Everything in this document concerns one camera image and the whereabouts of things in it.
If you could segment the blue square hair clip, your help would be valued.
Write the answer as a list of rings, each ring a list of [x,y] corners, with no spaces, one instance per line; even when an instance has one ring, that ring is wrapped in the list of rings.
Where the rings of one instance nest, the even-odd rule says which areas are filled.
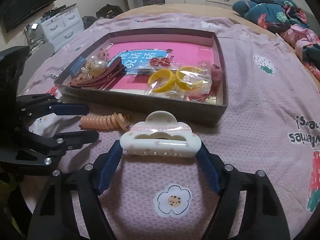
[[[85,64],[86,59],[84,57],[79,57],[72,65],[70,68],[70,75],[71,77],[76,77],[79,72],[81,67]]]

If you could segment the dark red hair comb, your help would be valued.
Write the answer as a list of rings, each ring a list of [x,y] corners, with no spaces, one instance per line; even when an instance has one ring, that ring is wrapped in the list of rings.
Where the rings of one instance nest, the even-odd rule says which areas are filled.
[[[69,82],[69,86],[74,88],[88,88],[104,85],[110,83],[124,69],[123,64],[114,64],[95,78],[89,77],[87,73],[81,73]]]

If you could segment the white cloud claw clip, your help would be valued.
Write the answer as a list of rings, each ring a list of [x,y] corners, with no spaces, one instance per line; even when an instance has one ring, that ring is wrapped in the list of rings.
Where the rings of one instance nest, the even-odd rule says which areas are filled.
[[[124,133],[120,145],[130,155],[193,158],[202,141],[188,124],[178,122],[173,114],[155,111]]]

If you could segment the red cherry earrings card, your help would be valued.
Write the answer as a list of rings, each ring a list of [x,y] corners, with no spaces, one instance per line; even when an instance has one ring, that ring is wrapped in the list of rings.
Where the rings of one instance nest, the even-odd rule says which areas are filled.
[[[170,67],[171,61],[167,57],[154,57],[149,61],[151,67]]]

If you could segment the yellow hoop earrings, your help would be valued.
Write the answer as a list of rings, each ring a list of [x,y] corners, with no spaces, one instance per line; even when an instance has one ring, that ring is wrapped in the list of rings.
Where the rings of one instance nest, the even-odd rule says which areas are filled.
[[[162,68],[148,79],[147,95],[164,97],[199,96],[209,94],[212,88],[211,73],[208,68],[185,66],[177,70]]]

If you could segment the dotted mesh bow hair clip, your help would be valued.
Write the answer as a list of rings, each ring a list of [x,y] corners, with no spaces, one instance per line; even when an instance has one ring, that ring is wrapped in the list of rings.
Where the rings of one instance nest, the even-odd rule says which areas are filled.
[[[98,77],[108,67],[109,53],[107,49],[100,49],[97,55],[86,58],[80,56],[72,65],[70,85],[78,85]]]

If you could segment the pearl earrings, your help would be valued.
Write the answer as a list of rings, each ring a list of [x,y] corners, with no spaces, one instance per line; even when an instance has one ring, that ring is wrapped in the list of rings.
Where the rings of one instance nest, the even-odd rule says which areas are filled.
[[[185,101],[203,102],[203,103],[207,103],[207,104],[210,104],[210,105],[217,104],[216,95],[213,95],[213,94],[202,94],[202,95],[199,95],[199,96],[185,95],[183,97],[183,99]]]

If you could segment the grey chair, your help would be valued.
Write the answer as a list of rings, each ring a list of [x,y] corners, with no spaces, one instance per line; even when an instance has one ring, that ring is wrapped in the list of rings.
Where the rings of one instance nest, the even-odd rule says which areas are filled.
[[[39,48],[28,57],[24,65],[23,73],[20,76],[18,82],[17,95],[19,95],[22,92],[29,79],[44,63],[44,61],[46,61],[46,59],[50,58],[53,55],[54,46],[48,42],[40,45]]]

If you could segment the white drawer cabinet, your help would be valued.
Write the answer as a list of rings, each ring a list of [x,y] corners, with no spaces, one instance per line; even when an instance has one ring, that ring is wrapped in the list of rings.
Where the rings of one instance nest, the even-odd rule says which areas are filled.
[[[40,23],[40,30],[44,41],[52,44],[56,53],[85,29],[78,7],[73,4]]]

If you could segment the pink strawberry print blanket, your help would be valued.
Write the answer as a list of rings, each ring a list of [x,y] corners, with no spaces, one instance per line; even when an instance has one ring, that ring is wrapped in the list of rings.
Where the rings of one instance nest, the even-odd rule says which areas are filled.
[[[61,72],[110,32],[157,27],[216,33],[228,107],[214,128],[191,128],[225,163],[242,172],[266,172],[295,238],[319,202],[319,91],[281,38],[227,18],[187,14],[100,20],[46,60],[23,93],[53,92]],[[193,159],[125,155],[100,201],[117,239],[200,239],[218,197]]]

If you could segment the black bag on floor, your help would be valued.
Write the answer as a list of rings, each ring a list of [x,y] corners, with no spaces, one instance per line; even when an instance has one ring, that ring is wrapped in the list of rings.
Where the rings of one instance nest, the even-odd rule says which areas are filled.
[[[122,13],[123,10],[119,6],[107,4],[96,12],[96,17],[112,19]]]

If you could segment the shallow cardboard tray box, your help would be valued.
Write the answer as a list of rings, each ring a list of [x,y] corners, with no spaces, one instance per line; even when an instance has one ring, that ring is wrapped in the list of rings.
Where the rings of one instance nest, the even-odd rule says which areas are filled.
[[[225,62],[210,31],[151,28],[108,33],[57,78],[65,96],[215,126],[228,107]]]

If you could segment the teal floral quilt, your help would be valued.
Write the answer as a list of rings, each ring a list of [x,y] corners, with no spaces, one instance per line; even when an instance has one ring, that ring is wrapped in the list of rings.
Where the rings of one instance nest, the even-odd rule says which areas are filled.
[[[305,12],[292,0],[240,0],[233,10],[246,20],[281,36],[302,64],[319,79],[319,35],[309,28]]]

